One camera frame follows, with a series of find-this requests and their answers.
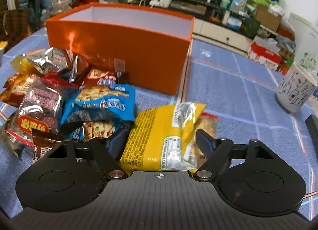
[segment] paper cup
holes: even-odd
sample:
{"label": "paper cup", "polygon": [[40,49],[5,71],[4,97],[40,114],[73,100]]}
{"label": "paper cup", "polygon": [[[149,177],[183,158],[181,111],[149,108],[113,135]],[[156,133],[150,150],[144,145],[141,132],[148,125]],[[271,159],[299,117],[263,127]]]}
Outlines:
{"label": "paper cup", "polygon": [[297,112],[318,86],[317,77],[293,64],[275,93],[280,106],[290,113]]}

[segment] orange box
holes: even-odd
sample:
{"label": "orange box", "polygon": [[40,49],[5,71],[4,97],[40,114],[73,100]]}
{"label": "orange box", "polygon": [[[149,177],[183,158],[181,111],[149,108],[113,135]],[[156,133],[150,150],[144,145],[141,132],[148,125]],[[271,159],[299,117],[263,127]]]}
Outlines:
{"label": "orange box", "polygon": [[158,8],[91,3],[46,24],[51,47],[98,57],[95,66],[125,70],[131,84],[174,95],[194,17]]}

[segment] table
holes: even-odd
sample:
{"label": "table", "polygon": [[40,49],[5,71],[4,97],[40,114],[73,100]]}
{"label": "table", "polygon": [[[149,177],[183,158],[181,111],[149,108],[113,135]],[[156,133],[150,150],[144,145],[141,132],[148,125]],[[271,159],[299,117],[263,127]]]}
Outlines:
{"label": "table", "polygon": [[[45,29],[28,37],[4,55],[0,79],[14,73],[9,61],[17,54],[47,48]],[[305,125],[314,111],[305,104],[295,115],[289,115],[277,104],[274,91],[283,76],[228,50],[193,40],[191,57],[186,72],[183,101],[207,104],[206,112],[219,116],[217,136],[235,143],[247,144],[249,139],[260,139],[282,157],[304,179],[307,193],[318,190],[318,163]],[[174,104],[176,96],[136,89],[136,111]],[[15,108],[0,104],[1,115],[8,117]],[[26,148],[17,159],[0,144],[0,207],[13,217],[21,205],[15,194],[15,182],[30,165],[32,150]],[[233,161],[233,165],[243,161]],[[300,208],[306,218],[316,214],[318,195],[305,198]]]}

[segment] yellow snack package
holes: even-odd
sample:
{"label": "yellow snack package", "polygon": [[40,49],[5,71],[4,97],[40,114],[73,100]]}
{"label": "yellow snack package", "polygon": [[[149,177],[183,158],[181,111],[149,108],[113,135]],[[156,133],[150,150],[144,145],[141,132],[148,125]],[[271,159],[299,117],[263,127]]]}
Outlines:
{"label": "yellow snack package", "polygon": [[195,169],[183,156],[205,107],[187,102],[141,111],[120,159],[122,168],[127,173]]}

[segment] nutrition label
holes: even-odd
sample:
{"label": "nutrition label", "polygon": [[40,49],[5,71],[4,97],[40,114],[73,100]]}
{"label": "nutrition label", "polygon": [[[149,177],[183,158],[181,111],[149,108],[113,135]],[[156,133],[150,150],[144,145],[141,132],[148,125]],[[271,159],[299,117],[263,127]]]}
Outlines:
{"label": "nutrition label", "polygon": [[133,128],[129,134],[125,151],[120,160],[121,163],[138,167],[143,166],[144,152],[156,112],[157,109],[150,109],[139,113],[136,119],[138,127]]}
{"label": "nutrition label", "polygon": [[161,154],[161,170],[179,170],[181,159],[181,138],[179,136],[165,138]]}

